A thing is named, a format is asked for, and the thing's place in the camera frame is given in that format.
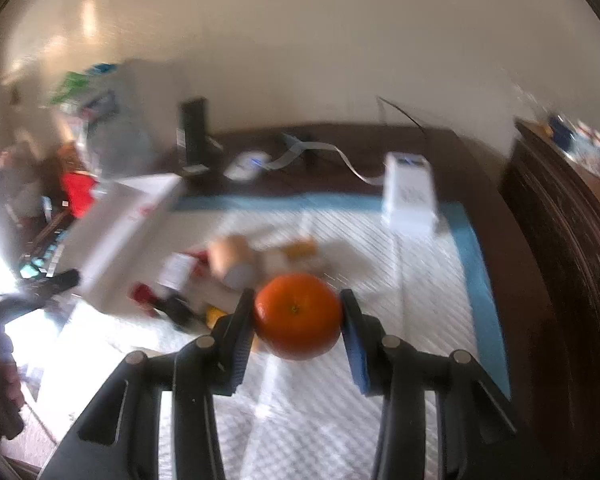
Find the dark wooden sideboard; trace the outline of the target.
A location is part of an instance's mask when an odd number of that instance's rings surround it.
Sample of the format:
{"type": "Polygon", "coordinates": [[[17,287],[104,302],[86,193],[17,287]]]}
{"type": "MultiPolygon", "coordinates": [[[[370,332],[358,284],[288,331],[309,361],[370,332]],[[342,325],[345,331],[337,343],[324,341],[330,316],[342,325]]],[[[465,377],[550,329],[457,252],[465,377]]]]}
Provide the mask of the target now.
{"type": "Polygon", "coordinates": [[[600,404],[600,180],[533,122],[519,136],[501,193],[538,264],[566,340],[573,387],[600,404]]]}

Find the green plastic bag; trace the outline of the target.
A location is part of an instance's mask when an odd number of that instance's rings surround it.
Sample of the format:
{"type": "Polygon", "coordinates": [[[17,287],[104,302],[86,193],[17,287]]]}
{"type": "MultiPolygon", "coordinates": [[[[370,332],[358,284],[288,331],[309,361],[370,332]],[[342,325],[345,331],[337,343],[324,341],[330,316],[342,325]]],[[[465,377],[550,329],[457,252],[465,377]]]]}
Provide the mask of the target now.
{"type": "Polygon", "coordinates": [[[117,64],[98,63],[89,67],[85,72],[65,73],[58,86],[50,94],[48,102],[50,105],[59,105],[87,92],[87,90],[94,89],[101,76],[114,72],[117,67],[117,64]]]}

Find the tan tape roll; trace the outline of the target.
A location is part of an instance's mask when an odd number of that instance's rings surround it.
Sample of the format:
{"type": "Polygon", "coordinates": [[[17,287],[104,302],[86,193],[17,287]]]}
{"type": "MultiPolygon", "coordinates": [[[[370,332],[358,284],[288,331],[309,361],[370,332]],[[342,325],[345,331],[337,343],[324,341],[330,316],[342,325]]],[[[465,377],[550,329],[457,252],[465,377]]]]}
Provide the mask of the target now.
{"type": "Polygon", "coordinates": [[[216,238],[209,243],[208,259],[213,277],[229,289],[239,290],[257,283],[256,254],[239,234],[216,238]]]}

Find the white power bank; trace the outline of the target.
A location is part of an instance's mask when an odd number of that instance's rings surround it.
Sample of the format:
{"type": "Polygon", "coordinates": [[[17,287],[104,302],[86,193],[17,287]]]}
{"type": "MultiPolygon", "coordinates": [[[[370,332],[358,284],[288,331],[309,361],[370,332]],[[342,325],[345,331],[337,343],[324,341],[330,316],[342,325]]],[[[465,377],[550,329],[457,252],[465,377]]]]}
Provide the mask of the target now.
{"type": "Polygon", "coordinates": [[[430,236],[438,225],[431,165],[422,155],[389,152],[385,157],[382,220],[403,236],[430,236]]]}

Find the blue water jug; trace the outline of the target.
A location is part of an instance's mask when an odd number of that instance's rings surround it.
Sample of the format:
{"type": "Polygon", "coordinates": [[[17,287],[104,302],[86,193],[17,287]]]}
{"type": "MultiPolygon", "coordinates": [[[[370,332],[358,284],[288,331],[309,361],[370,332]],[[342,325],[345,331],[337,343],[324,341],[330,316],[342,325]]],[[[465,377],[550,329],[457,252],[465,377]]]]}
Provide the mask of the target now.
{"type": "Polygon", "coordinates": [[[146,174],[157,151],[128,68],[99,63],[85,77],[72,114],[84,166],[101,181],[146,174]]]}

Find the white round wireless charger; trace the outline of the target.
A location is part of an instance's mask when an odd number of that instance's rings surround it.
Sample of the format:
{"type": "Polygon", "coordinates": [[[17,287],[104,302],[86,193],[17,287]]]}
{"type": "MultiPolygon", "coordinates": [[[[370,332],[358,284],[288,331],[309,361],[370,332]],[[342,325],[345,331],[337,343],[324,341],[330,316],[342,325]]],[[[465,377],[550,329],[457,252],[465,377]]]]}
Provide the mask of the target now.
{"type": "Polygon", "coordinates": [[[230,162],[223,174],[228,180],[234,182],[253,181],[265,170],[270,160],[271,156],[265,152],[242,152],[230,162]]]}

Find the white quilted blue-edged mat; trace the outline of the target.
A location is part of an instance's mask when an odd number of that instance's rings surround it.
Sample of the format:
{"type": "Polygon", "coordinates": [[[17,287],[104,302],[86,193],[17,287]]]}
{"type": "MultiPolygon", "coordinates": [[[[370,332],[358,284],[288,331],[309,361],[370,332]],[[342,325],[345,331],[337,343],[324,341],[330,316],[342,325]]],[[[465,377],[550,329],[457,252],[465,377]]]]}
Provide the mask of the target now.
{"type": "Polygon", "coordinates": [[[466,476],[472,395],[509,380],[463,206],[399,233],[373,197],[193,198],[150,229],[110,269],[66,237],[42,478],[466,476]]]}

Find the white pill bottle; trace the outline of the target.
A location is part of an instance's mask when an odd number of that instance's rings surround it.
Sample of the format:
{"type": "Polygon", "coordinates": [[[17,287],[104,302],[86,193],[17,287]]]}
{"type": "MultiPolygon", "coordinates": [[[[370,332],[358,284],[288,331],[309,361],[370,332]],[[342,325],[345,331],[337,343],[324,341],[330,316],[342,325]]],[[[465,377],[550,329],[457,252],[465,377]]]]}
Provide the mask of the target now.
{"type": "Polygon", "coordinates": [[[164,259],[157,284],[174,292],[181,292],[188,284],[196,262],[191,255],[174,252],[164,259]]]}

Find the black upright phone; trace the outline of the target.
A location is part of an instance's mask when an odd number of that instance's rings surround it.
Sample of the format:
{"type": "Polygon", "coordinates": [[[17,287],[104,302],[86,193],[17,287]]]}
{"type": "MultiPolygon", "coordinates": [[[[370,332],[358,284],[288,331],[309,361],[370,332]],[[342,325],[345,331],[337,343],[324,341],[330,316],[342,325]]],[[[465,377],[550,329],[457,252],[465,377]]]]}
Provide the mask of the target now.
{"type": "Polygon", "coordinates": [[[205,165],[210,158],[207,99],[196,98],[178,106],[178,159],[183,168],[205,165]]]}

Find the white cardboard tray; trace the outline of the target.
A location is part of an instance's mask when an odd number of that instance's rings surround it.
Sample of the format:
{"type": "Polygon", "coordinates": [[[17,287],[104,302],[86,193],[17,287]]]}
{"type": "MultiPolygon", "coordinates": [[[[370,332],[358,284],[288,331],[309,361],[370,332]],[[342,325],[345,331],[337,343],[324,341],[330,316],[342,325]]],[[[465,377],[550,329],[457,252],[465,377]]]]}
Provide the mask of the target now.
{"type": "Polygon", "coordinates": [[[125,275],[183,191],[177,174],[108,182],[104,195],[70,226],[54,271],[78,270],[73,292],[96,310],[110,311],[125,275]]]}

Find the red wooden chair cushion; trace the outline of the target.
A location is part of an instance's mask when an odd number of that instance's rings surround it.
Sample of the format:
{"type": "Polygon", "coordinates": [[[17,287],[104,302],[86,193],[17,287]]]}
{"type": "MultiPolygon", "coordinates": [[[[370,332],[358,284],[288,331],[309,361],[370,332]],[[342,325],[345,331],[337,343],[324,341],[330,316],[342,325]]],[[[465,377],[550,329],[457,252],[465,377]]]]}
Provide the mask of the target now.
{"type": "Polygon", "coordinates": [[[94,204],[92,189],[96,180],[88,174],[65,172],[61,177],[61,186],[68,197],[69,209],[74,218],[83,218],[94,204]]]}

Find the orange tangerine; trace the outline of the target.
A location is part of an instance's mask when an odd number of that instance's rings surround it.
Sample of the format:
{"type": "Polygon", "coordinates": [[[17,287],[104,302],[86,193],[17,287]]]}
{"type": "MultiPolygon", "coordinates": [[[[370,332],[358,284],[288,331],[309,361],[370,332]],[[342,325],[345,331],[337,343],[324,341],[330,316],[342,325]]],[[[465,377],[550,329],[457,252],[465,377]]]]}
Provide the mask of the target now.
{"type": "Polygon", "coordinates": [[[336,292],[311,274],[278,276],[254,298],[256,335],[269,352],[285,360],[329,352],[340,336],[342,318],[336,292]]]}

